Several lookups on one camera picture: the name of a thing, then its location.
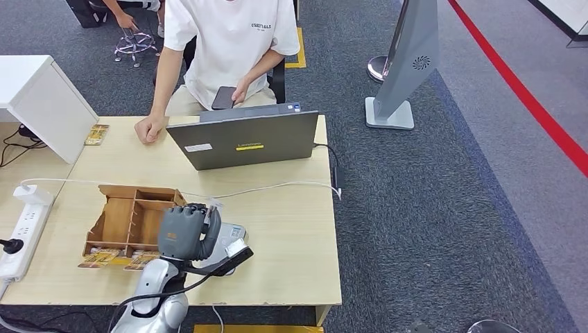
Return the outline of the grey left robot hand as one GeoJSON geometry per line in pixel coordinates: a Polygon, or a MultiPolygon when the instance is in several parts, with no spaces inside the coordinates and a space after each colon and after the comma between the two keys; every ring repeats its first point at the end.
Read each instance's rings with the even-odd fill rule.
{"type": "Polygon", "coordinates": [[[159,225],[158,251],[182,261],[207,259],[214,251],[222,226],[216,206],[193,203],[167,209],[159,225]]]}

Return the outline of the person's right hand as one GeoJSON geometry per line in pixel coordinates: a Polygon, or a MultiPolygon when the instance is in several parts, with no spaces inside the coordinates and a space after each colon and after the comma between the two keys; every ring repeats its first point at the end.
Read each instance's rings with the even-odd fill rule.
{"type": "Polygon", "coordinates": [[[162,129],[165,129],[167,118],[162,115],[150,114],[138,121],[134,130],[142,144],[155,143],[162,129]]]}

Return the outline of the person's left hand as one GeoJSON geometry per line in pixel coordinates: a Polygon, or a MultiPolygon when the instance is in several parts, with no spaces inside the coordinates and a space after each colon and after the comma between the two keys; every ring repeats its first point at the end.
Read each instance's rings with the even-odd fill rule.
{"type": "Polygon", "coordinates": [[[249,77],[244,76],[237,83],[236,89],[234,90],[234,93],[232,95],[234,105],[244,102],[251,82],[252,80],[249,77]]]}

